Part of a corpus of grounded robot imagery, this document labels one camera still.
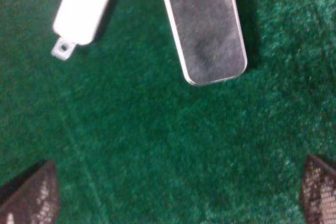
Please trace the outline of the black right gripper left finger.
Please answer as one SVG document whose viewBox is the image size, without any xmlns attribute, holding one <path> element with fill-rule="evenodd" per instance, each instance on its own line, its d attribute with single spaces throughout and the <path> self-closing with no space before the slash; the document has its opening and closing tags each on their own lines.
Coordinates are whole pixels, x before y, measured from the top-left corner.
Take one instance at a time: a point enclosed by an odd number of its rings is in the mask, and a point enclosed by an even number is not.
<svg viewBox="0 0 336 224">
<path fill-rule="evenodd" d="M 1 223 L 57 223 L 60 206 L 57 169 L 50 160 L 1 186 Z"/>
</svg>

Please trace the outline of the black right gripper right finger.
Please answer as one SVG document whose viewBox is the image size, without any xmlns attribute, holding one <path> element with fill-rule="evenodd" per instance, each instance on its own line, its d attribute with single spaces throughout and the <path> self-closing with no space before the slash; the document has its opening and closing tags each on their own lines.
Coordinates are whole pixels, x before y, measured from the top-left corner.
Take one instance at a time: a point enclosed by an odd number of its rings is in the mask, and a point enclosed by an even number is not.
<svg viewBox="0 0 336 224">
<path fill-rule="evenodd" d="M 335 223 L 335 162 L 322 155 L 307 156 L 300 205 L 306 223 Z"/>
</svg>

